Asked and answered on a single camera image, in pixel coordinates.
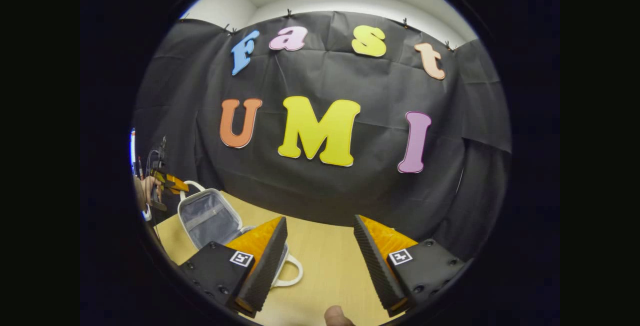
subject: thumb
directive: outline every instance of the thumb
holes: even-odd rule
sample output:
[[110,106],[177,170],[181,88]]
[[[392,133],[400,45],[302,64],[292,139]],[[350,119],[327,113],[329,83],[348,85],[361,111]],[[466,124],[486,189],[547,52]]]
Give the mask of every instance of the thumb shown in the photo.
[[157,186],[155,188],[155,193],[158,195],[158,201],[162,203],[162,189],[160,189],[160,187],[162,187],[162,181],[154,179],[153,182],[155,182],[155,185]]
[[354,326],[351,320],[347,319],[343,314],[343,309],[334,305],[324,312],[324,322],[326,326]]

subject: yellow letter m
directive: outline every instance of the yellow letter m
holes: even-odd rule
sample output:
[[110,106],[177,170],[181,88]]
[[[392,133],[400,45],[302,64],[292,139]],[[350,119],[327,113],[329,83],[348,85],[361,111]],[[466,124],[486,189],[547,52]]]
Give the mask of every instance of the yellow letter m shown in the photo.
[[350,147],[354,119],[361,109],[358,103],[350,100],[334,101],[319,123],[309,99],[304,96],[290,96],[284,99],[282,105],[288,114],[284,141],[278,148],[278,154],[288,158],[300,157],[297,137],[300,135],[304,154],[309,160],[315,157],[320,145],[327,139],[326,147],[320,153],[320,161],[340,166],[354,164]]

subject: black fabric backdrop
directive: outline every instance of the black fabric backdrop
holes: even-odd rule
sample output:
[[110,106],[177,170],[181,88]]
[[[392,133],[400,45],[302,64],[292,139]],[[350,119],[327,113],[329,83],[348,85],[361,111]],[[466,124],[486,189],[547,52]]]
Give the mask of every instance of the black fabric backdrop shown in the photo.
[[[301,50],[269,49],[279,30],[295,25],[309,32]],[[384,31],[384,56],[354,52],[358,25]],[[251,62],[232,76],[231,48],[253,30],[260,35]],[[441,54],[444,80],[423,69],[414,49],[420,42]],[[279,156],[287,117],[282,101],[288,96],[307,97],[318,119],[337,99],[361,105],[350,145],[353,166],[323,164],[318,155]],[[242,149],[227,147],[219,137],[221,103],[230,98],[240,100],[234,133],[242,130],[243,101],[263,101],[253,138]],[[409,111],[432,119],[418,174],[397,170]],[[508,112],[482,44],[475,40],[449,51],[430,35],[379,16],[309,12],[235,35],[205,21],[179,21],[147,69],[134,113],[138,153],[144,158],[166,135],[169,171],[181,180],[316,222],[351,226],[354,214],[362,214],[416,240],[434,237],[464,260],[486,239],[505,194]],[[177,201],[169,198],[169,213],[156,213],[156,221],[174,214]]]

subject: human hand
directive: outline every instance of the human hand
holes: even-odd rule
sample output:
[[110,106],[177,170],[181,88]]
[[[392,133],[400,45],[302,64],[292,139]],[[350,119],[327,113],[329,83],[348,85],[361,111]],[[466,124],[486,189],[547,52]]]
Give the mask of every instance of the human hand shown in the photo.
[[142,192],[144,192],[144,197],[146,198],[146,203],[151,203],[151,189],[153,189],[154,184],[158,185],[158,188],[155,190],[158,194],[158,200],[162,201],[162,190],[160,190],[160,185],[162,182],[158,181],[158,179],[153,176],[147,176],[144,180],[140,181],[142,183]]
[[343,309],[338,305],[331,306],[324,312],[324,322],[326,326],[355,326],[345,317]]

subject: wooden table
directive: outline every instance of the wooden table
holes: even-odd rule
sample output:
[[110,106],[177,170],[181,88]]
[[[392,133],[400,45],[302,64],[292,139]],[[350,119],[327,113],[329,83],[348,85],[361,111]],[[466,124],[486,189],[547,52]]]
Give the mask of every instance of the wooden table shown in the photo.
[[[242,217],[243,226],[257,226],[281,216],[222,194]],[[345,316],[357,326],[391,320],[373,288],[353,228],[288,216],[286,224],[289,251],[302,264],[304,276],[293,286],[272,288],[253,321],[265,326],[324,326],[325,310],[331,305],[342,306]],[[164,249],[178,265],[196,253],[177,215],[157,228]],[[286,263],[279,278],[290,280],[296,275],[295,266]]]

